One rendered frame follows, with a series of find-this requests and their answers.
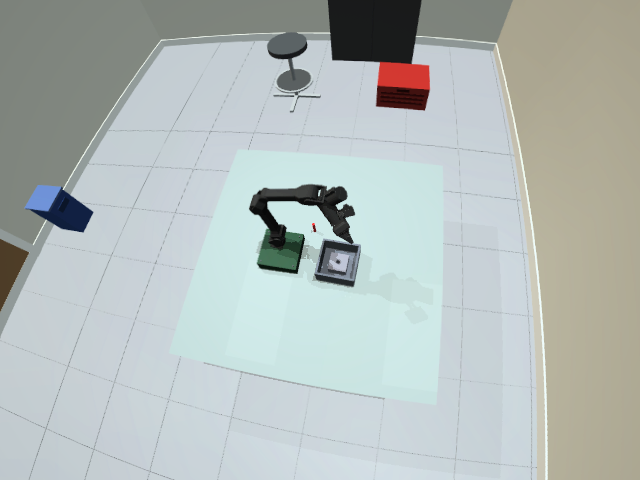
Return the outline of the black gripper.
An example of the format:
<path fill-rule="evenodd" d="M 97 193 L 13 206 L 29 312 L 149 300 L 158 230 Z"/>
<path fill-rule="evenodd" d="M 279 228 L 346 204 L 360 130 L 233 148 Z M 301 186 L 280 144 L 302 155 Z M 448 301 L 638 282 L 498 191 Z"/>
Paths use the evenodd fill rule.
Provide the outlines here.
<path fill-rule="evenodd" d="M 324 217 L 329 221 L 330 225 L 333 227 L 333 232 L 335 233 L 335 235 L 344 239 L 350 244 L 353 244 L 354 243 L 353 239 L 349 233 L 350 225 L 348 224 L 348 222 L 344 217 L 343 218 L 345 220 L 340 220 L 337 214 L 337 210 L 338 208 L 336 206 L 333 206 L 328 211 L 323 213 Z"/>

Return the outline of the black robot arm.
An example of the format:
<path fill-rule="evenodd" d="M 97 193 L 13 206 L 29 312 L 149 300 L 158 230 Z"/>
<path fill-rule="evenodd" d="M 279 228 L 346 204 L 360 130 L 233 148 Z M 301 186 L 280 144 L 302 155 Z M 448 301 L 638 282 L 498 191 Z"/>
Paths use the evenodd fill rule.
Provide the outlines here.
<path fill-rule="evenodd" d="M 267 208 L 268 201 L 296 201 L 302 205 L 318 206 L 322 213 L 328 211 L 333 206 L 345 201 L 348 197 L 343 186 L 331 187 L 322 184 L 303 184 L 297 188 L 264 188 L 260 190 L 250 203 L 249 210 L 260 218 L 270 230 L 268 243 L 270 247 L 282 249 L 285 244 L 285 225 L 278 224 Z M 318 196 L 318 192 L 320 195 Z M 337 214 L 340 220 L 354 216 L 355 211 L 352 205 L 344 204 Z M 344 217 L 344 218 L 343 218 Z"/>

